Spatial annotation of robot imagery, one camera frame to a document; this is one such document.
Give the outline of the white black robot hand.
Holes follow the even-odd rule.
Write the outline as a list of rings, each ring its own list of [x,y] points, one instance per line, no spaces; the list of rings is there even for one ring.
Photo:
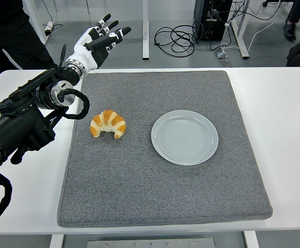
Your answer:
[[[105,25],[110,18],[111,14],[107,14],[83,33],[74,46],[74,53],[67,58],[64,66],[77,70],[80,77],[102,66],[109,52],[131,31],[130,27],[113,31],[119,22],[116,20]]]

